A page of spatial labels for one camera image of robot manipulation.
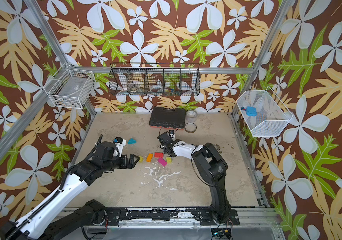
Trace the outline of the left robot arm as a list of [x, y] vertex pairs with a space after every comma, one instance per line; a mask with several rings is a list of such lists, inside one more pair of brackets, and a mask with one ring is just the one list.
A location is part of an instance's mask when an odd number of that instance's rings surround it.
[[74, 213], [56, 221], [57, 215], [81, 192], [104, 173], [115, 169], [133, 169], [140, 161], [134, 154], [124, 155], [126, 141], [115, 138], [112, 142], [98, 140], [81, 162], [70, 167], [58, 188], [37, 207], [19, 220], [7, 222], [0, 229], [2, 240], [60, 240], [76, 229], [95, 222], [104, 214], [105, 206], [89, 201]]

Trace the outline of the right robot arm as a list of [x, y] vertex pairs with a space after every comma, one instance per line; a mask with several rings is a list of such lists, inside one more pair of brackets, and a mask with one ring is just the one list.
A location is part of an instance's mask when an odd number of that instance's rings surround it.
[[171, 132], [158, 136], [161, 149], [169, 157], [184, 157], [192, 162], [198, 178], [210, 188], [212, 203], [210, 206], [213, 219], [222, 224], [230, 214], [231, 205], [226, 193], [226, 175], [228, 164], [211, 143], [194, 145], [175, 139]]

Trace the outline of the magenta rectangular block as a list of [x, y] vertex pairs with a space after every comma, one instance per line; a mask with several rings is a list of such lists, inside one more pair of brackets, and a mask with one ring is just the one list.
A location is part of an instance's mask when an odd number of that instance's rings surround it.
[[163, 166], [165, 167], [168, 163], [167, 161], [165, 161], [163, 158], [158, 158], [158, 162]]

